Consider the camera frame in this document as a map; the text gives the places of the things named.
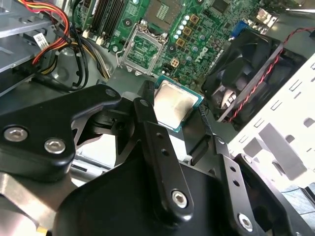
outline green circuit board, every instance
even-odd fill
[[[140,36],[136,36],[132,50],[127,55],[127,59],[145,69],[149,69],[153,56],[157,53],[158,48],[156,45]]]
[[[114,0],[123,1],[119,19],[104,40],[103,47],[121,51],[128,43],[134,24],[141,19],[148,22],[148,29],[155,35],[168,33],[159,58],[154,65],[154,76],[166,75],[182,85],[195,89],[204,81],[204,75],[215,62],[235,25],[256,15],[260,0]],[[90,7],[78,11],[77,23],[83,30],[93,28],[92,12],[100,0],[88,0]],[[90,31],[89,38],[96,40],[102,34],[99,29]],[[142,67],[148,67],[150,58],[157,52],[150,42],[137,38],[129,51],[128,59]]]

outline silver screw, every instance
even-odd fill
[[[238,221],[243,226],[243,228],[246,229],[248,232],[252,232],[253,231],[252,223],[248,219],[247,216],[245,216],[244,214],[239,214],[238,215]]]
[[[141,99],[140,102],[141,102],[141,104],[142,104],[143,106],[146,106],[146,107],[149,106],[149,104],[147,103],[146,100]]]
[[[106,90],[106,94],[109,95],[109,96],[111,96],[111,97],[115,97],[115,96],[116,96],[115,92],[112,91],[111,89],[107,89],[107,90]]]
[[[249,156],[244,155],[244,159],[245,159],[247,162],[252,163],[252,159],[251,159]]]
[[[5,130],[4,137],[12,142],[21,142],[28,137],[28,133],[20,127],[11,127]]]
[[[173,191],[172,192],[172,199],[175,204],[180,208],[187,207],[187,198],[186,196],[180,191]]]
[[[46,151],[52,154],[61,154],[65,150],[65,144],[60,139],[49,139],[44,145]]]

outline yellow wire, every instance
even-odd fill
[[[24,2],[22,2],[22,0],[18,0],[21,4],[25,5]],[[31,7],[31,8],[44,8],[44,9],[49,9],[49,10],[54,10],[56,11],[56,9],[53,9],[51,7],[48,7],[48,6],[43,6],[43,5],[40,5],[40,3],[38,3],[39,6],[36,6],[36,5],[32,5],[32,4],[26,4],[28,7]]]
[[[64,45],[66,45],[66,43],[63,44],[63,45],[61,45],[61,46],[59,46],[59,47],[57,47],[56,49],[59,49],[59,48],[63,47]],[[83,47],[84,47],[84,49],[90,54],[90,56],[96,61],[96,58],[95,58],[94,55],[90,52],[89,48],[86,47],[85,45],[83,45]],[[54,66],[55,66],[55,64],[52,64],[52,66],[49,67],[47,70],[44,70],[44,71],[42,72],[42,74],[43,74],[43,75],[47,75],[48,73],[51,72],[51,69],[54,68]]]

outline red and black wire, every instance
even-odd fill
[[[315,27],[310,27],[310,28],[298,28],[295,31],[293,31],[291,34],[288,35],[288,37],[285,39],[285,41],[283,42],[283,45],[287,44],[287,42],[296,34],[296,33],[301,33],[301,32],[305,32],[305,31],[313,31],[315,30]],[[272,72],[273,68],[275,67],[275,65],[279,62],[280,60],[280,56],[282,54],[282,52],[284,51],[284,48],[282,48],[279,53],[277,54],[276,58],[274,59],[274,61],[268,66],[268,68],[266,69],[266,71],[264,72],[264,74],[261,76],[261,79],[258,81],[258,83],[255,85],[254,88],[252,88],[251,92],[247,95],[247,97],[242,101],[242,103],[240,104],[240,106],[238,107],[238,109],[234,112],[233,116],[228,120],[229,122],[232,122],[237,115],[239,114],[239,112],[243,109],[244,105],[248,102],[249,98],[256,92],[257,88],[259,87],[259,85],[261,85],[261,83],[266,79],[266,77]]]

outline chip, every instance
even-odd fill
[[[215,0],[212,4],[212,7],[217,10],[219,13],[223,14],[228,8],[229,4],[224,0]]]
[[[178,46],[183,47],[183,45],[185,44],[185,41],[179,38],[179,39],[176,41],[176,44],[177,44]]]
[[[179,61],[176,59],[176,58],[174,58],[172,61],[171,61],[171,66],[173,66],[173,67],[177,67],[179,65]]]
[[[193,22],[194,24],[197,24],[199,21],[199,17],[197,17],[196,15],[192,15],[190,21]]]
[[[151,0],[145,20],[168,31],[181,11],[180,0]]]
[[[192,31],[191,28],[185,27],[183,30],[183,34],[189,36],[191,34],[191,31]]]
[[[226,22],[226,24],[224,25],[224,28],[228,29],[231,27],[231,24],[229,22]]]

